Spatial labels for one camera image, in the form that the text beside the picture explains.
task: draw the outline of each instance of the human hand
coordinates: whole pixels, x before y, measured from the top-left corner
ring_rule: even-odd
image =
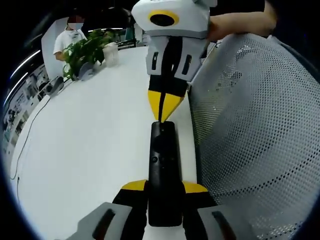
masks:
[[[210,17],[207,39],[216,42],[233,33],[233,19],[231,14]]]
[[[267,37],[277,19],[267,12],[238,12],[210,17],[207,39],[221,40],[229,34],[252,33]]]

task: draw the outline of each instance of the white table surface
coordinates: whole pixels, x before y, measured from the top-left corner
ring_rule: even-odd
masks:
[[[23,128],[18,155],[19,201],[26,218],[42,239],[66,239],[80,219],[100,204],[112,202],[120,188],[148,178],[151,124],[148,102],[147,47],[119,51],[120,64],[87,81],[73,82],[43,99]],[[168,119],[175,123],[182,178],[196,182],[196,159],[188,97]],[[11,181],[17,196],[17,179]],[[144,240],[185,239],[182,226],[145,228]]]

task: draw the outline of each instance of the black cable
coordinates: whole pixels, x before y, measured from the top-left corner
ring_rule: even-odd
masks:
[[[19,182],[20,182],[20,177],[18,177],[18,180],[16,182],[16,198],[18,199],[19,207],[21,207],[20,199],[19,199]]]
[[[19,160],[20,160],[20,157],[21,157],[22,152],[24,151],[26,142],[27,142],[27,140],[28,140],[29,133],[30,133],[30,130],[31,130],[31,128],[32,128],[32,124],[34,124],[34,121],[35,121],[36,117],[37,117],[38,114],[41,112],[41,110],[47,105],[47,103],[48,103],[49,101],[50,101],[50,98],[49,98],[48,101],[42,106],[42,108],[36,113],[36,115],[34,116],[34,119],[32,120],[32,122],[31,122],[31,124],[30,124],[29,131],[28,131],[28,133],[27,133],[27,135],[26,135],[24,144],[23,144],[23,146],[22,146],[22,149],[21,149],[20,154],[19,154],[19,156],[18,156],[18,159],[17,159],[17,161],[16,161],[16,167],[15,167],[14,176],[13,176],[13,177],[10,176],[10,179],[11,179],[11,180],[15,180],[15,178],[17,177]]]

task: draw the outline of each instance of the robotic arm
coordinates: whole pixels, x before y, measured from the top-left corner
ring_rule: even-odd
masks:
[[[140,0],[132,9],[135,21],[150,36],[148,98],[161,123],[182,102],[201,66],[210,7],[216,5],[217,0]]]
[[[132,14],[150,35],[146,57],[152,124],[148,180],[124,185],[112,203],[84,217],[67,240],[142,240],[153,227],[182,224],[187,240],[256,240],[251,226],[215,203],[200,184],[181,180],[175,125],[166,121],[185,97],[207,47],[209,7],[217,0],[140,0]]]

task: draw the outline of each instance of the potted plant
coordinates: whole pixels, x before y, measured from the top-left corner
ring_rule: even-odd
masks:
[[[91,32],[87,39],[82,39],[70,44],[63,50],[67,65],[63,68],[63,76],[73,81],[78,79],[79,71],[85,63],[92,66],[99,61],[102,64],[104,57],[103,48],[113,42],[114,34],[100,29]]]

